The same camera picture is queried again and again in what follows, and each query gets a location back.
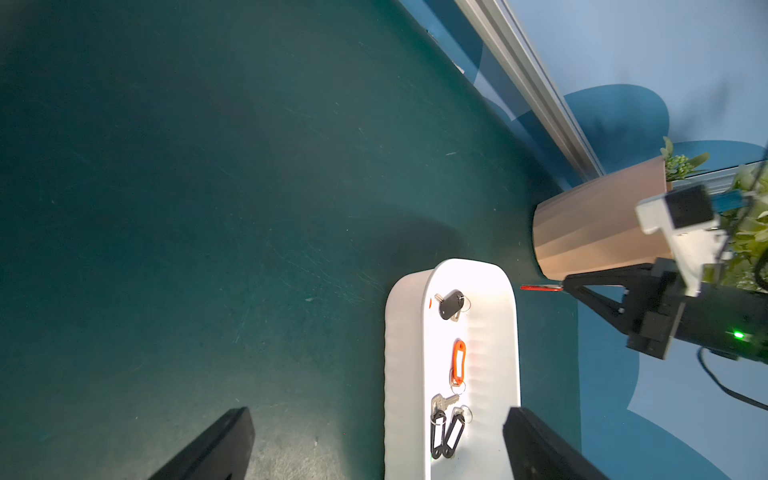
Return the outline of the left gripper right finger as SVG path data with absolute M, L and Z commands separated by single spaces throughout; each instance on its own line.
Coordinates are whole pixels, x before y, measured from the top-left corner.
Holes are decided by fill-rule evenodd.
M 608 479 L 528 408 L 510 408 L 503 437 L 515 480 Z

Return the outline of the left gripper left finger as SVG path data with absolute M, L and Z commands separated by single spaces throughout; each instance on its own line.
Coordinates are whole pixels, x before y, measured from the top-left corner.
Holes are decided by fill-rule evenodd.
M 250 410 L 234 408 L 150 476 L 156 479 L 234 479 L 246 477 L 255 440 Z

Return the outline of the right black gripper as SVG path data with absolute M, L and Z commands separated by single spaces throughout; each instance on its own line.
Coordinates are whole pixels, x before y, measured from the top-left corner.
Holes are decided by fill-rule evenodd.
M 618 286 L 621 301 L 593 290 Z M 767 361 L 767 295 L 705 283 L 694 297 L 676 264 L 659 259 L 607 270 L 568 275 L 563 290 L 622 334 L 627 347 L 664 359 L 674 339 L 727 358 Z

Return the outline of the red tag key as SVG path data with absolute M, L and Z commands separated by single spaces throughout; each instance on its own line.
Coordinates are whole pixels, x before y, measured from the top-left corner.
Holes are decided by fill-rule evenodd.
M 520 290 L 530 292 L 561 292 L 561 285 L 521 285 Z

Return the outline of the orange tag key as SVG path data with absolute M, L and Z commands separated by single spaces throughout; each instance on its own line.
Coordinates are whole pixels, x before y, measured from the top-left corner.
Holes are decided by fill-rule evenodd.
M 451 367 L 449 371 L 449 385 L 452 388 L 465 386 L 465 362 L 467 358 L 467 346 L 464 340 L 456 339 L 453 344 Z

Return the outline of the white oval storage box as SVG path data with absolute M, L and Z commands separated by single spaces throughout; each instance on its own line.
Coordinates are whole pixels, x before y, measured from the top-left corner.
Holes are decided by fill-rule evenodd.
M 503 270 L 449 259 L 385 307 L 387 479 L 510 479 L 502 427 L 521 404 L 516 302 Z

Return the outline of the black head key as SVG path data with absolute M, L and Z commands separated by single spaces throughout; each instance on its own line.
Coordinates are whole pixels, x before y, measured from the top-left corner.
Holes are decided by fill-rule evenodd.
M 435 294 L 438 313 L 445 321 L 458 322 L 463 313 L 471 309 L 471 301 L 461 291 L 453 290 L 446 296 Z

